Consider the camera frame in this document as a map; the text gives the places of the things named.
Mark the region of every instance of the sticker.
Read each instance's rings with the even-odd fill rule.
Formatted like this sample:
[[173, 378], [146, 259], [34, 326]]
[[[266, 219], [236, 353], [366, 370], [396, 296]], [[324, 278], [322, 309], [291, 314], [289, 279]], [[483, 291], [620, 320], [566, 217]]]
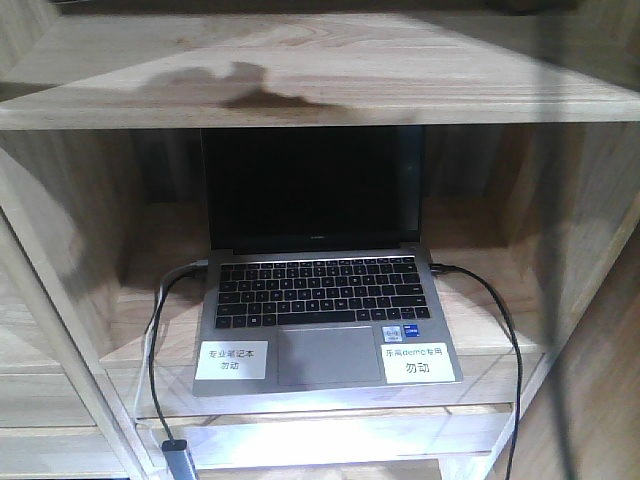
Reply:
[[412, 323], [410, 325], [403, 325], [403, 327], [405, 337], [411, 338], [420, 336], [420, 330], [418, 330], [418, 325], [416, 325], [415, 323]]
[[202, 342], [196, 380], [262, 380], [269, 342]]
[[446, 343], [381, 345], [387, 383], [453, 382]]
[[399, 325], [382, 327], [382, 335], [384, 335], [384, 341], [387, 343], [402, 342], [402, 330]]

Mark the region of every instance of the black screen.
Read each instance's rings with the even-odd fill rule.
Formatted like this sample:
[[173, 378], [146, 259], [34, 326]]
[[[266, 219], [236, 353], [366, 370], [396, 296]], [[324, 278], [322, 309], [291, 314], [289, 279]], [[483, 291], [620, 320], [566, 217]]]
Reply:
[[416, 126], [204, 130], [212, 247], [417, 240], [421, 133]]

